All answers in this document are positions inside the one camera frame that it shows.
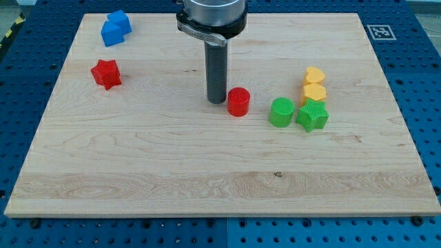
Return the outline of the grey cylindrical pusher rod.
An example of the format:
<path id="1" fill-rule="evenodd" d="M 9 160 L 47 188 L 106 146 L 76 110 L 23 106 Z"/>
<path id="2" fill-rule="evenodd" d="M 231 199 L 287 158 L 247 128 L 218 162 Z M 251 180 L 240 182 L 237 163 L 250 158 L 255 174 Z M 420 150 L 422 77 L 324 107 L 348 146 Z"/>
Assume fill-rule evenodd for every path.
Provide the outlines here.
<path id="1" fill-rule="evenodd" d="M 227 45 L 204 42 L 207 100 L 221 104 L 227 98 Z"/>

